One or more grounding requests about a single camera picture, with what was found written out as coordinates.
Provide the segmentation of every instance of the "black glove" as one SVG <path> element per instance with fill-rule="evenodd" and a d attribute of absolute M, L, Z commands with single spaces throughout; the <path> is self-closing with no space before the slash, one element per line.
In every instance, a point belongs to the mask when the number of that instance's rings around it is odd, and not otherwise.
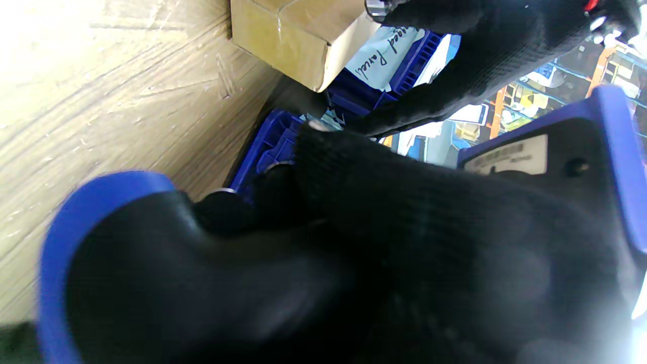
<path fill-rule="evenodd" d="M 586 213 L 305 127 L 253 203 L 165 192 L 74 254 L 87 363 L 623 364 L 630 308 Z"/>
<path fill-rule="evenodd" d="M 431 84 L 418 85 L 361 122 L 349 124 L 349 129 L 372 137 L 442 121 L 468 104 L 482 102 L 581 44 L 597 17 L 621 24 L 626 34 L 634 34 L 640 24 L 634 0 L 601 1 L 589 16 L 584 14 L 586 1 L 579 0 L 385 2 L 394 10 L 374 17 L 378 22 L 462 38 L 455 58 Z"/>
<path fill-rule="evenodd" d="M 348 132 L 304 129 L 294 167 L 309 210 L 393 283 L 358 363 L 628 362 L 615 245 L 585 212 Z"/>

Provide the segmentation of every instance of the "paper label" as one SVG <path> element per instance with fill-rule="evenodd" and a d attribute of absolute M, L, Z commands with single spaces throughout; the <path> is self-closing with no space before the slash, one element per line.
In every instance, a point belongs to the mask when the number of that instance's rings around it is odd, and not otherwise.
<path fill-rule="evenodd" d="M 517 170 L 528 174 L 544 174 L 548 163 L 548 135 L 500 146 L 465 163 L 465 170 L 490 174 Z"/>

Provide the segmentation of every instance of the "blue plastic bin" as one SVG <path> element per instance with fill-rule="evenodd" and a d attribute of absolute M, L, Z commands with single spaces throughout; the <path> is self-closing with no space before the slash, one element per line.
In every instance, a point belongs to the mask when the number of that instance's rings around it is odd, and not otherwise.
<path fill-rule="evenodd" d="M 328 95 L 337 115 L 342 115 L 344 120 L 357 119 L 379 105 L 399 99 L 402 94 L 413 88 L 442 38 L 443 35 L 426 30 L 421 39 L 413 42 L 389 81 L 392 90 L 390 92 L 374 89 L 347 69 L 343 69 L 328 87 Z"/>
<path fill-rule="evenodd" d="M 420 40 L 411 45 L 389 82 L 392 91 L 388 93 L 369 87 L 344 69 L 328 87 L 337 115 L 345 120 L 356 119 L 381 104 L 397 100 L 413 87 L 442 37 L 427 30 Z M 292 159 L 296 135 L 302 123 L 301 119 L 287 111 L 272 111 L 258 131 L 230 188 L 251 198 L 250 184 L 254 177 L 274 163 Z"/>
<path fill-rule="evenodd" d="M 287 111 L 272 111 L 263 121 L 229 187 L 251 198 L 254 177 L 274 163 L 292 160 L 296 135 L 302 123 Z"/>

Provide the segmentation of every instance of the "barcode label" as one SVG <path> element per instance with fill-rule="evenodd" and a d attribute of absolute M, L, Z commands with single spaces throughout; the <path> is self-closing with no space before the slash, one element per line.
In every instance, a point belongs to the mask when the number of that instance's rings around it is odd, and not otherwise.
<path fill-rule="evenodd" d="M 539 135 L 500 146 L 465 163 L 465 170 L 490 174 L 517 170 L 528 174 L 544 174 L 547 168 L 548 135 Z"/>

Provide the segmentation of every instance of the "wooden surface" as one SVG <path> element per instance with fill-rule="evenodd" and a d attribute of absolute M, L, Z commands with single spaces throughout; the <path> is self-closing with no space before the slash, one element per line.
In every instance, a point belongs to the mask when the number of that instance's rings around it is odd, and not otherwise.
<path fill-rule="evenodd" d="M 228 41 L 225 0 L 11 2 L 0 25 L 0 323 L 34 317 L 65 196 L 124 169 L 220 187 L 279 74 Z"/>

